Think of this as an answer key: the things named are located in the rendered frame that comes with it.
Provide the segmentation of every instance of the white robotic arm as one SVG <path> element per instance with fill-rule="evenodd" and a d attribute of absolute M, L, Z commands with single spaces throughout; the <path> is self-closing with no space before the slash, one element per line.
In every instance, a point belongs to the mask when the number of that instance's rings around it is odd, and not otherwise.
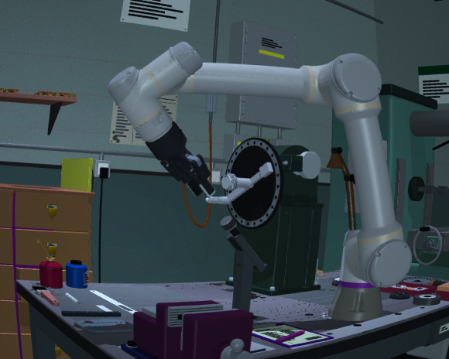
<path fill-rule="evenodd" d="M 402 226 L 394 217 L 378 122 L 381 86 L 375 64 L 356 53 L 339 56 L 326 65 L 292 69 L 202 63 L 189 44 L 179 43 L 141 70 L 130 67 L 122 71 L 108 90 L 156 158 L 177 180 L 190 188 L 191 184 L 195 189 L 199 186 L 208 196 L 214 192 L 206 187 L 209 170 L 202 157 L 186 150 L 186 137 L 162 108 L 159 97 L 170 93 L 242 94 L 295 98 L 304 104 L 333 107 L 344 123 L 362 220 L 360 231 L 346 234 L 340 289 L 346 288 L 342 292 L 347 294 L 339 300 L 347 307 L 358 303 L 362 309 L 363 290 L 395 285 L 409 271 L 412 259 Z M 342 312 L 338 297 L 339 293 L 330 310 L 335 319 L 342 317 L 336 314 Z M 367 318 L 370 312 L 360 318 Z"/>

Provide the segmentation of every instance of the workbench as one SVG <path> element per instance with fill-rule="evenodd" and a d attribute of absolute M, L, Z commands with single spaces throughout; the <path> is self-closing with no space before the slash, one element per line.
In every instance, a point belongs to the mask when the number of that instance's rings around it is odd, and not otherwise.
<path fill-rule="evenodd" d="M 387 359 L 404 354 L 417 347 L 437 344 L 449 338 L 449 330 L 440 333 L 442 326 L 449 327 L 449 302 L 434 306 L 416 306 L 413 299 L 390 299 L 382 293 L 382 317 L 366 322 L 345 322 L 327 317 L 327 309 L 337 287 L 333 278 L 339 272 L 327 272 L 319 278 L 321 290 L 294 293 L 285 296 L 252 294 L 251 311 L 257 318 L 255 327 L 273 323 L 288 323 L 305 330 L 332 336 L 334 339 L 297 348 L 252 338 L 251 351 L 266 348 L 253 354 L 254 358 L 357 358 Z M 87 318 L 63 317 L 62 310 L 98 310 L 103 305 L 122 313 L 122 320 L 132 323 L 132 313 L 96 296 L 96 290 L 124 304 L 129 309 L 141 311 L 157 303 L 214 300 L 230 309 L 232 287 L 225 282 L 154 283 L 154 284 L 90 284 L 87 289 L 73 289 L 64 283 L 62 289 L 51 289 L 60 301 L 52 306 L 35 294 L 32 285 L 37 282 L 17 281 L 18 293 L 29 302 L 30 324 L 35 359 L 54 359 L 54 344 L 71 358 L 131 359 L 119 347 L 133 339 L 133 333 L 92 334 L 74 327 L 75 320 Z M 68 292 L 81 304 L 68 299 Z"/>

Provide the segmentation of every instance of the blue canister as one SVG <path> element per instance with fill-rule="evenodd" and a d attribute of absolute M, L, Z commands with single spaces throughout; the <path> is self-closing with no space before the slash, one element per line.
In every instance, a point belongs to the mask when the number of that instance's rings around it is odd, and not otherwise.
<path fill-rule="evenodd" d="M 82 265 L 81 261 L 72 259 L 66 265 L 67 285 L 72 288 L 88 287 L 88 271 L 87 266 Z"/>

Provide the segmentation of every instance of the gray electrical panel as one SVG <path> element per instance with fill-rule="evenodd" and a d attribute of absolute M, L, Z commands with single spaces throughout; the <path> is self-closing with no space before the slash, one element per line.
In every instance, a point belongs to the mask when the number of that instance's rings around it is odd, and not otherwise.
<path fill-rule="evenodd" d="M 297 36 L 249 21 L 231 24 L 229 63 L 297 68 Z M 296 100 L 228 95 L 226 122 L 296 129 Z"/>

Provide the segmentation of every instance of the wooden shelf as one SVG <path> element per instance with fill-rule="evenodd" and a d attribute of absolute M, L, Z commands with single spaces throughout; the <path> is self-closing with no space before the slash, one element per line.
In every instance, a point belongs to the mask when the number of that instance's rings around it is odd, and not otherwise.
<path fill-rule="evenodd" d="M 48 104 L 50 105 L 48 134 L 52 133 L 53 125 L 62 106 L 77 102 L 75 97 L 43 96 L 38 94 L 10 94 L 0 92 L 1 102 L 15 102 L 18 104 Z"/>

